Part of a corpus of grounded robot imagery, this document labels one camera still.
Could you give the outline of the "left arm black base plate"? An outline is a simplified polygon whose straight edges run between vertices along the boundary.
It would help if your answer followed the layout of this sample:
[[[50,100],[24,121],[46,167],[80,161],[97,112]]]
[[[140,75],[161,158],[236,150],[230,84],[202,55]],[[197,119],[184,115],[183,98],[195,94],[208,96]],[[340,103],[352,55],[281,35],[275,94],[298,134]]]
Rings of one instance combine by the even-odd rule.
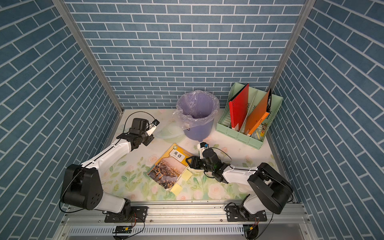
[[[105,223],[144,223],[149,207],[133,206],[123,209],[120,213],[107,212]]]

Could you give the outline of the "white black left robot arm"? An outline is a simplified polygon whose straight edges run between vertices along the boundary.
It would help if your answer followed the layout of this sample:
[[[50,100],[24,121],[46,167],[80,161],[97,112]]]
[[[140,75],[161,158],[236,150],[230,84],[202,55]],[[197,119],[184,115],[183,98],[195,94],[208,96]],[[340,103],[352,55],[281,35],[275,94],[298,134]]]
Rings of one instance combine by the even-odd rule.
[[[107,213],[129,216],[131,201],[108,194],[103,190],[101,175],[110,169],[120,158],[139,148],[148,146],[154,139],[153,133],[159,125],[154,119],[135,118],[126,133],[96,156],[80,165],[72,164],[65,170],[60,203],[84,210],[99,210]]]

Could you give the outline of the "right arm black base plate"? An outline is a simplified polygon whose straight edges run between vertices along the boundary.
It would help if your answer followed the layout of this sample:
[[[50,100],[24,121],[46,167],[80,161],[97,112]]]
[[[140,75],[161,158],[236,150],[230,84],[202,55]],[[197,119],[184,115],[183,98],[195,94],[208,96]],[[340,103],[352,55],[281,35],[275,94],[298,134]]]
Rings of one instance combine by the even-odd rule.
[[[228,222],[266,222],[267,215],[265,211],[259,211],[255,214],[250,214],[245,208],[240,208],[235,205],[224,207]]]

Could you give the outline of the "English textbook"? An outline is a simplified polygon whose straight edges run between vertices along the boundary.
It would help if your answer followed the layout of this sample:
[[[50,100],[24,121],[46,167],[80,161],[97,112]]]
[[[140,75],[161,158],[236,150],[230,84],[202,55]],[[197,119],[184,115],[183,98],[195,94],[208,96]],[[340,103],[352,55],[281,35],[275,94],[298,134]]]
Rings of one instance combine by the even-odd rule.
[[[173,144],[156,161],[152,169],[148,172],[148,177],[155,181],[166,191],[171,190],[189,166],[186,159],[192,154],[177,144]]]

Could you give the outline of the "yellow sticky note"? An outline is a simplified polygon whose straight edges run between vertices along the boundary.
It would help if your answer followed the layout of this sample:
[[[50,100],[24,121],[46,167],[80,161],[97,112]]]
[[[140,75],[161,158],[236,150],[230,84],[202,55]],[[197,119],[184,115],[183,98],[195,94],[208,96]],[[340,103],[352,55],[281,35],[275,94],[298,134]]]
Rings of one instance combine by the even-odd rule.
[[[185,170],[181,175],[181,178],[185,181],[188,181],[192,177],[192,175],[193,173],[191,173],[189,170]]]
[[[171,192],[175,196],[178,196],[181,193],[182,190],[183,190],[183,188],[179,184],[177,184],[177,183],[175,183],[174,186],[171,188]]]

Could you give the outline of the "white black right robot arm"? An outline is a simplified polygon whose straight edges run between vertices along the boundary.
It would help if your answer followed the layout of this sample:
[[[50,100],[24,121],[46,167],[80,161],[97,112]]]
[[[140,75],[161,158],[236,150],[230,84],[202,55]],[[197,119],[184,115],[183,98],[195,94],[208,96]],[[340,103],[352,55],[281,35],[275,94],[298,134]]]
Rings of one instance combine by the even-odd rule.
[[[256,168],[240,168],[222,162],[214,149],[207,145],[199,151],[199,156],[186,159],[191,169],[209,172],[220,183],[239,184],[252,189],[252,193],[237,207],[243,218],[264,210],[279,215],[293,195],[291,184],[267,163],[261,163]]]

